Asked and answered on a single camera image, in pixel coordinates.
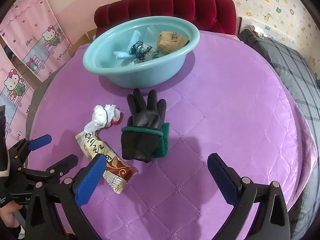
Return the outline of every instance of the gray plaid blanket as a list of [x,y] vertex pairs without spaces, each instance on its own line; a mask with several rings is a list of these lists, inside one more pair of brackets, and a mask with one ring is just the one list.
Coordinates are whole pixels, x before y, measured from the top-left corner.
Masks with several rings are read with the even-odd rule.
[[274,68],[306,118],[316,141],[316,167],[299,199],[289,211],[291,239],[299,240],[315,219],[320,204],[320,89],[307,62],[294,49],[273,39],[260,39],[247,29],[238,37]]

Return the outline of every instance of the brown paper bag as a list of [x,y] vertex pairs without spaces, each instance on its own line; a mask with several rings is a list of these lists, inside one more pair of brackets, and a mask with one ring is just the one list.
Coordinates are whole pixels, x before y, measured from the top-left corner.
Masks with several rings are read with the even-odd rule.
[[163,55],[168,55],[189,43],[189,39],[175,32],[161,32],[157,40],[157,48]]

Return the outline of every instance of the blue gripper pad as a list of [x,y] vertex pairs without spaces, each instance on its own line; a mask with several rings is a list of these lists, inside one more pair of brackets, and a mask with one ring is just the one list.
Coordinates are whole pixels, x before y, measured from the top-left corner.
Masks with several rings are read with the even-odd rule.
[[52,138],[49,134],[39,137],[38,139],[31,140],[28,144],[28,150],[34,151],[39,149],[49,143],[51,143]]
[[76,175],[73,184],[75,201],[80,208],[90,200],[99,180],[107,167],[107,159],[102,154],[97,154],[86,168],[81,169]]
[[222,163],[220,163],[218,159],[220,159],[218,154],[210,154],[207,161],[208,169],[226,202],[236,206],[238,203],[238,188],[225,170],[229,169],[229,167],[221,159]]

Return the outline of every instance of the blue plastic basin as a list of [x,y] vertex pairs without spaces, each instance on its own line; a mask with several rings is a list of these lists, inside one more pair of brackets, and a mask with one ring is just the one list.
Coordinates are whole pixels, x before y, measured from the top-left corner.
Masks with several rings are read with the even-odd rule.
[[[147,28],[153,25],[159,34],[170,31],[182,34],[190,42],[166,56],[121,67],[113,51],[125,51],[134,30],[145,37]],[[99,36],[88,47],[83,57],[84,67],[98,75],[107,76],[113,83],[125,88],[144,88],[160,84],[174,76],[182,67],[186,55],[198,44],[200,33],[192,23],[175,17],[151,16],[122,23]]]

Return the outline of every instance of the tangled black cord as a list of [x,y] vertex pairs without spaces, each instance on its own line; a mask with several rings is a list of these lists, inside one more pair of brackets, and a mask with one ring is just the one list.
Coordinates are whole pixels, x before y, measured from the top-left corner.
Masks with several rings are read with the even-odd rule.
[[135,55],[137,59],[144,60],[145,55],[150,52],[152,49],[152,46],[149,46],[146,48],[145,51],[143,51],[143,41],[137,41],[130,49],[130,54]]

